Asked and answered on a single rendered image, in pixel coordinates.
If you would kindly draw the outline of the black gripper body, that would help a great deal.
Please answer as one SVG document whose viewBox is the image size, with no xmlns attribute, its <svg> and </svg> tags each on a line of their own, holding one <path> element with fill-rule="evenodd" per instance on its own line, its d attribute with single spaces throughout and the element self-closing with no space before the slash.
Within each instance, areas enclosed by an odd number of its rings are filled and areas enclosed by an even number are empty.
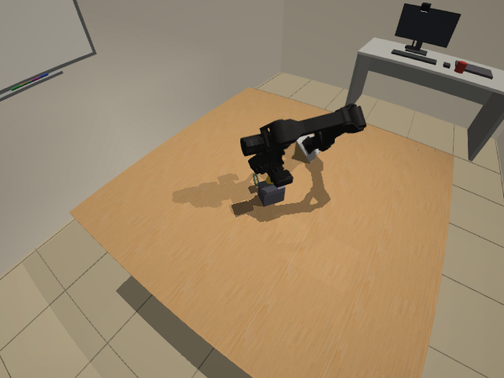
<svg viewBox="0 0 504 378">
<path fill-rule="evenodd" d="M 284 185 L 293 183 L 294 177 L 287 169 L 284 170 L 284 167 L 282 166 L 284 165 L 284 160 L 282 159 L 282 157 L 283 155 L 285 155 L 285 151 L 281 150 L 278 153 L 266 153 L 265 150 L 265 155 L 268 157 L 268 159 L 272 159 L 271 178 L 275 187 L 282 187 Z"/>
</svg>

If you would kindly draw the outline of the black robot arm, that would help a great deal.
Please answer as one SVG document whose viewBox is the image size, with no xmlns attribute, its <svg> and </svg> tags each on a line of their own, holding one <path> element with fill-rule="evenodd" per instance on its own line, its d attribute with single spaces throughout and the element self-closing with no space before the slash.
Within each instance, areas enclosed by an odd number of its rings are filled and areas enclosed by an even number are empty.
<svg viewBox="0 0 504 378">
<path fill-rule="evenodd" d="M 269 130 L 270 132 L 269 132 Z M 328 150 L 335 143 L 335 138 L 343 133 L 356 133 L 366 128 L 365 118 L 361 106 L 348 104 L 334 113 L 327 113 L 318 117 L 305 120 L 275 120 L 260 128 L 261 134 L 240 139 L 244 156 L 254 155 L 248 160 L 250 167 L 256 174 L 265 174 L 272 168 L 272 159 L 266 153 L 278 153 L 287 149 L 300 137 L 308 136 L 302 145 L 308 154 L 318 149 L 321 152 Z"/>
</svg>

